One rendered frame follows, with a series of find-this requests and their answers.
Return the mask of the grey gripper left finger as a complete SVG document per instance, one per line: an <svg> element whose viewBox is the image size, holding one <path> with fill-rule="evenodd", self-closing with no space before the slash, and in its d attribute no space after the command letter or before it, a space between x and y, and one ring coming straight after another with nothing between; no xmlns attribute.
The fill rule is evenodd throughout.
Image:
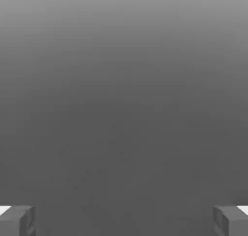
<svg viewBox="0 0 248 236"><path fill-rule="evenodd" d="M35 206L10 206L0 215L0 236L36 236Z"/></svg>

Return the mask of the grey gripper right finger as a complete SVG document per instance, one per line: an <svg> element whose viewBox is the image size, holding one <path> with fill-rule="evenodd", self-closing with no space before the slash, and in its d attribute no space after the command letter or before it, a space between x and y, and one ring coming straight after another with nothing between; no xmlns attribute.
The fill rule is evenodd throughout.
<svg viewBox="0 0 248 236"><path fill-rule="evenodd" d="M248 236L248 205L214 206L216 236Z"/></svg>

